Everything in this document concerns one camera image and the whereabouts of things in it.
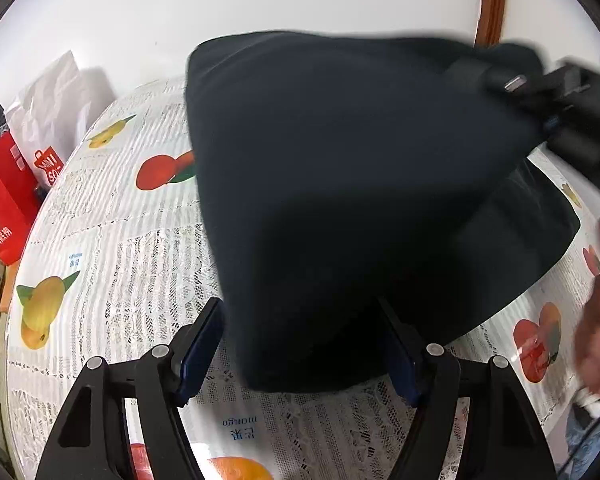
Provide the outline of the blue sleeve forearm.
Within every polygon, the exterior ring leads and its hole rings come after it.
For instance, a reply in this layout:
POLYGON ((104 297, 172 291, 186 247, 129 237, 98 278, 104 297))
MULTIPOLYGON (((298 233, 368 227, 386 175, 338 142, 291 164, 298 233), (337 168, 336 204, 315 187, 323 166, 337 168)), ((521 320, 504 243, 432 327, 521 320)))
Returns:
POLYGON ((562 479, 580 479, 600 452, 600 426, 586 439, 580 448, 588 427, 600 417, 600 400, 574 401, 570 408, 566 428, 566 443, 572 461, 562 479))

